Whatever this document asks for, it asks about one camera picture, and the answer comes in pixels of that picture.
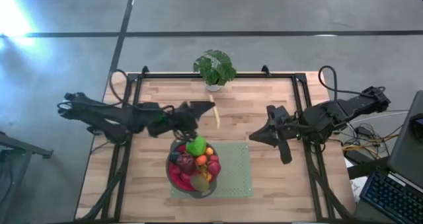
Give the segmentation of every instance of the concrete floor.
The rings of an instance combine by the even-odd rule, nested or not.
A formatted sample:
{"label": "concrete floor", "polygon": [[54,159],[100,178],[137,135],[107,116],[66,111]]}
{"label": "concrete floor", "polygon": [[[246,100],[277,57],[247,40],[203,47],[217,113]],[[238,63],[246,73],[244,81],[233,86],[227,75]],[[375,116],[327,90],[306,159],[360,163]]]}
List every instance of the concrete floor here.
{"label": "concrete floor", "polygon": [[[0,0],[0,29],[12,35],[119,32],[127,2]],[[128,32],[201,30],[423,30],[423,2],[134,0]],[[56,104],[66,92],[102,98],[117,40],[0,38],[0,130],[54,149],[49,160],[32,158],[9,223],[72,220],[93,137],[85,124],[59,117]],[[386,86],[389,109],[402,110],[423,88],[422,48],[423,36],[126,38],[118,68],[191,71],[193,61],[207,49],[227,52],[239,71],[257,71],[264,64],[273,71],[332,65],[341,89]],[[367,122],[383,135],[404,117]]]}

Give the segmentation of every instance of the green placemat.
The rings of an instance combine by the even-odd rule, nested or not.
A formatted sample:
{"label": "green placemat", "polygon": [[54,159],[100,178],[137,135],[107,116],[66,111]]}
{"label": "green placemat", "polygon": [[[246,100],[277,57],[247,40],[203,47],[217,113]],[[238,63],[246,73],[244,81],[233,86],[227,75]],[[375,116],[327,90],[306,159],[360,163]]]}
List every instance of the green placemat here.
{"label": "green placemat", "polygon": [[[247,143],[216,143],[211,144],[219,156],[222,170],[217,176],[217,187],[206,198],[240,198],[251,197],[251,167],[250,152]],[[171,198],[194,199],[171,188]]]}

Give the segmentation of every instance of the black metal frame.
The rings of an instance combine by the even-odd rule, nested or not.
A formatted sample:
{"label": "black metal frame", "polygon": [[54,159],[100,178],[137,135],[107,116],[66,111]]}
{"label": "black metal frame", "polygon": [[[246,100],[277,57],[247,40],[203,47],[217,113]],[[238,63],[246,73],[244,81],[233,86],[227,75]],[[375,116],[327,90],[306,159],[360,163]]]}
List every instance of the black metal frame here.
{"label": "black metal frame", "polygon": [[29,143],[13,139],[4,133],[0,132],[0,145],[13,149],[22,149],[30,151],[31,154],[41,155],[45,159],[49,159],[52,156],[53,150],[47,150]]}
{"label": "black metal frame", "polygon": [[[134,94],[134,105],[138,103],[140,94],[141,94],[141,84],[143,79],[199,79],[201,75],[198,73],[149,73],[147,67],[144,67],[141,73],[130,73],[128,74],[129,82],[126,85],[124,101],[129,101],[130,98],[130,87],[132,83],[136,82],[135,94]],[[253,79],[253,78],[273,78],[273,79],[290,79],[292,82],[293,93],[295,97],[295,103],[297,108],[297,113],[301,115],[303,112],[301,98],[299,95],[299,86],[298,83],[302,84],[306,107],[311,107],[311,97],[309,94],[309,88],[307,85],[307,78],[304,73],[271,73],[267,66],[262,67],[262,71],[258,73],[237,73],[236,79]],[[122,210],[122,202],[124,198],[124,189],[126,174],[128,170],[130,151],[132,146],[132,135],[128,137],[127,142],[123,145],[116,145],[112,154],[112,162],[110,165],[110,172],[108,175],[108,185],[106,190],[99,198],[96,205],[92,208],[88,215],[84,216],[82,219],[77,219],[72,223],[92,223],[94,219],[102,210],[100,219],[95,220],[99,223],[110,223],[110,222],[119,222],[120,214]],[[313,198],[313,205],[315,208],[315,215],[317,221],[339,221],[336,219],[334,214],[334,207],[345,220],[352,220],[351,214],[345,209],[345,207],[339,202],[336,196],[333,194],[332,190],[328,185],[328,178],[325,169],[325,163],[323,161],[323,155],[320,146],[314,147],[315,155],[317,157],[317,169],[313,163],[311,145],[307,141],[303,141],[304,152],[305,152],[305,161],[307,163],[307,171],[309,173],[309,181],[311,188],[311,195]],[[120,168],[116,171],[118,165],[118,156],[121,150],[121,147],[124,147],[124,155]],[[323,217],[322,207],[319,199],[319,193],[317,190],[316,182],[321,186],[324,192],[326,207],[328,210],[328,217]],[[118,185],[118,194],[116,198],[116,206],[114,210],[113,217],[109,217],[109,207],[110,207],[110,198],[113,190]]]}

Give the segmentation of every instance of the computer monitor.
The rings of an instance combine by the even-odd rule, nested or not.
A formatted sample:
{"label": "computer monitor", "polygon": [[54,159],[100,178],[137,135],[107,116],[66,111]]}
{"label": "computer monitor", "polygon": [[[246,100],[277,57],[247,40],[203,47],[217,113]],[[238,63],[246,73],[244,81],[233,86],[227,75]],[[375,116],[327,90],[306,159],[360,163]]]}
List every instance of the computer monitor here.
{"label": "computer monitor", "polygon": [[412,101],[387,166],[396,174],[423,188],[423,134],[419,128],[423,117],[419,117],[419,114],[423,114],[423,91],[418,91]]}

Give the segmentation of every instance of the wooden tabletop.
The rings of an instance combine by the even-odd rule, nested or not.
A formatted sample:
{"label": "wooden tabletop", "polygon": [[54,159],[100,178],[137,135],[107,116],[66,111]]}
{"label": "wooden tabletop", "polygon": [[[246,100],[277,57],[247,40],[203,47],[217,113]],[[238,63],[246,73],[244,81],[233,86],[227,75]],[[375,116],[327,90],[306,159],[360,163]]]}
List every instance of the wooden tabletop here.
{"label": "wooden tabletop", "polygon": [[[317,72],[306,74],[312,103],[328,100],[327,90],[320,85]],[[114,75],[113,84],[123,97],[124,78]],[[236,79],[212,95],[219,111],[221,127],[216,128],[216,120],[210,110],[201,117],[198,132],[210,143],[248,143],[254,196],[203,200],[170,198],[171,184],[167,180],[165,163],[173,134],[169,132],[159,138],[151,138],[145,131],[134,135],[132,141],[120,221],[315,221],[302,142],[289,141],[293,161],[283,165],[277,148],[248,139],[266,122],[267,105],[284,105],[290,114],[295,112],[291,80]],[[209,92],[201,79],[143,80],[140,102],[154,101],[161,106],[178,106],[185,100],[209,100]],[[117,101],[109,88],[104,101]],[[104,142],[104,137],[96,137],[93,147]],[[84,216],[104,191],[112,147],[107,145],[91,155],[77,217]],[[331,189],[347,210],[354,212],[354,198],[339,143],[328,142],[323,157]],[[325,213],[323,192],[319,191]],[[114,210],[115,197],[116,191],[110,210]]]}

